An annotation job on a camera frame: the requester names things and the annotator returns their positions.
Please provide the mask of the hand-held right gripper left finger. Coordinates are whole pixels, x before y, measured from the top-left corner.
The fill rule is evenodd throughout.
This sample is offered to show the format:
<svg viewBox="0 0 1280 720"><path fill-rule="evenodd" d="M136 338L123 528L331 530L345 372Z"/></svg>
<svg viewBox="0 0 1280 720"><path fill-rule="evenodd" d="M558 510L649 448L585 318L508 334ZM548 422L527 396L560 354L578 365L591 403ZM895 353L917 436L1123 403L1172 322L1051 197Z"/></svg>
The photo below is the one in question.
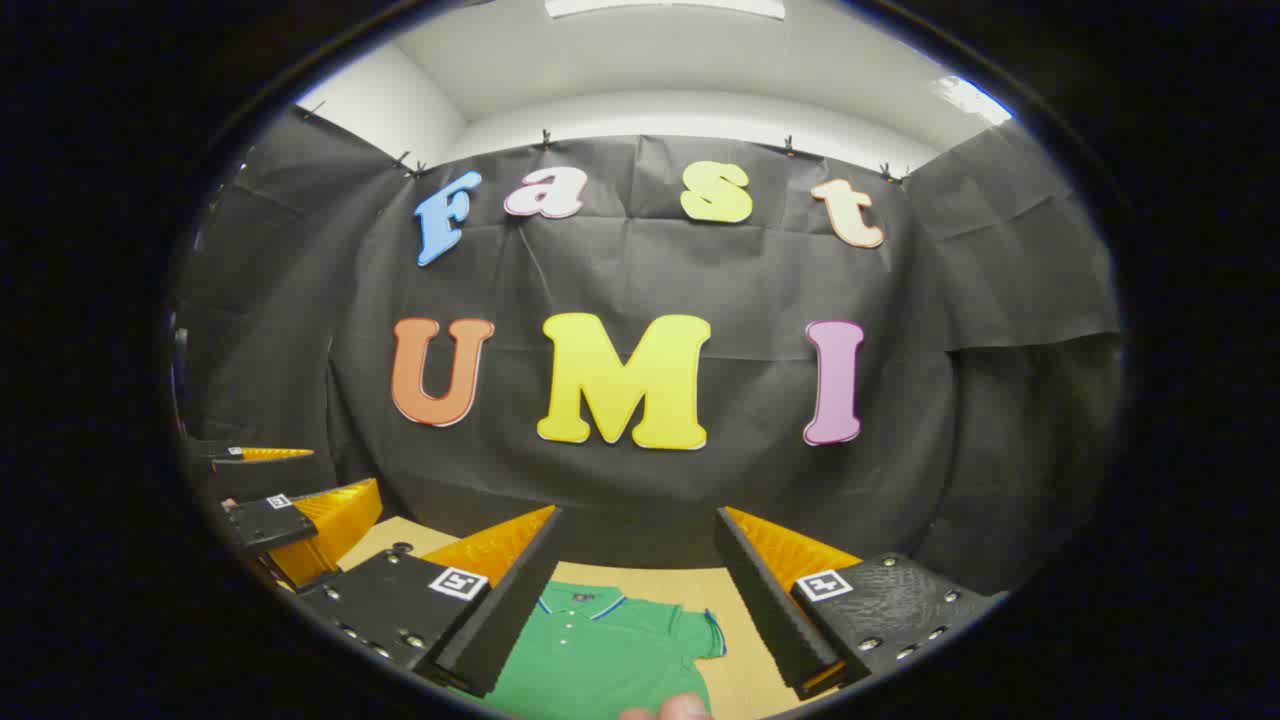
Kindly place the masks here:
<svg viewBox="0 0 1280 720"><path fill-rule="evenodd" d="M384 664L484 697L558 564L561 516L545 506L421 556L384 550L300 602Z"/></svg>

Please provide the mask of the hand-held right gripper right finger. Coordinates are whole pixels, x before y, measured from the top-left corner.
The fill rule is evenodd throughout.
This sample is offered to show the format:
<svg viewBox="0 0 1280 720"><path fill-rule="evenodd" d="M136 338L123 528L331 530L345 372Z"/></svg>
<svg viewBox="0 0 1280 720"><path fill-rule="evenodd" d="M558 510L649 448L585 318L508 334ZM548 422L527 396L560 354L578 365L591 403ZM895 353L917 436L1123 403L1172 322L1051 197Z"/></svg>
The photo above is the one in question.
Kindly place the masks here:
<svg viewBox="0 0 1280 720"><path fill-rule="evenodd" d="M799 700L911 667L1006 600L904 553L860 559L739 509L716 516L721 559Z"/></svg>

